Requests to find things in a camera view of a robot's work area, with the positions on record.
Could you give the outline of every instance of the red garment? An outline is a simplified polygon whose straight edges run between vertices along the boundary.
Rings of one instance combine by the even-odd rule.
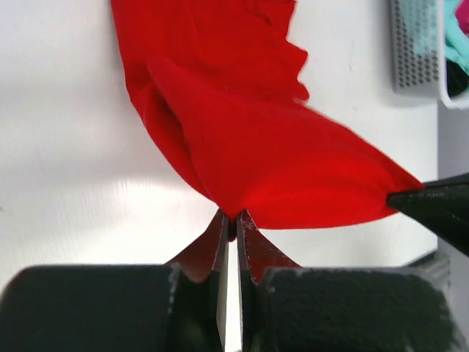
[[[306,52],[285,39],[290,0],[113,0],[127,88],[150,136],[192,187],[260,228],[391,215],[420,182],[298,100]]]
[[[462,32],[469,34],[469,0],[462,0],[454,14]]]

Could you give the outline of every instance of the mesh vent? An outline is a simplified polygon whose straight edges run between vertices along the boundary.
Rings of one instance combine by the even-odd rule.
[[[396,84],[438,81],[437,0],[391,0]]]

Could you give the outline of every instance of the white background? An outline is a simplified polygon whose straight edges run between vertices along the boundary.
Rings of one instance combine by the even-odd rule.
[[[0,12],[0,287],[38,263],[163,263],[216,206],[148,137],[125,91],[107,0],[3,0]],[[437,176],[437,106],[391,88],[386,0],[301,0],[291,40],[310,53],[310,105],[422,180]],[[402,265],[436,239],[404,216],[269,231],[302,265]],[[240,347],[230,249],[227,351]]]

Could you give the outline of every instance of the plastic basket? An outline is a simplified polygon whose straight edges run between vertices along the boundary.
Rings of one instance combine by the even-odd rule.
[[[446,89],[445,0],[390,0],[394,89],[469,109],[469,90],[450,98]]]

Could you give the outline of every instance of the red fabric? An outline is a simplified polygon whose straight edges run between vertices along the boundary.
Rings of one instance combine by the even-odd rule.
[[[260,228],[358,224],[423,188],[344,126],[298,103],[307,53],[290,0],[113,0],[130,99],[169,163]]]
[[[464,34],[469,33],[469,0],[462,0],[454,12]]]

